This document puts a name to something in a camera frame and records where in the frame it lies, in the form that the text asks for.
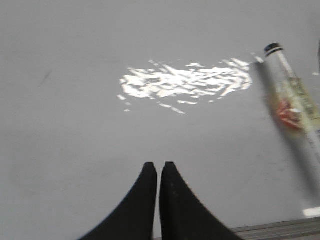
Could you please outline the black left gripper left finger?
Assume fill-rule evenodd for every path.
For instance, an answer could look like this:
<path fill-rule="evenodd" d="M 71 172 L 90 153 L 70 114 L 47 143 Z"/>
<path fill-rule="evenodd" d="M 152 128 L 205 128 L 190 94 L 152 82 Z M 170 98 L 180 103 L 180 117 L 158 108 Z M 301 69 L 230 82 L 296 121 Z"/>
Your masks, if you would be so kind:
<path fill-rule="evenodd" d="M 82 240 L 151 240 L 157 196 L 157 172 L 143 165 L 136 182 L 113 212 Z"/>

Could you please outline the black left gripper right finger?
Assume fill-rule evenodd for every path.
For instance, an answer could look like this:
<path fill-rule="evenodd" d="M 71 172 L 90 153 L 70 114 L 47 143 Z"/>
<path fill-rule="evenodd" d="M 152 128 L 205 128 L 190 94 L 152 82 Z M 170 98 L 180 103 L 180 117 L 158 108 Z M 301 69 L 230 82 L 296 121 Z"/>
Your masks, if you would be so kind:
<path fill-rule="evenodd" d="M 173 162 L 162 170 L 159 214 L 163 240 L 240 239 L 198 200 Z"/>

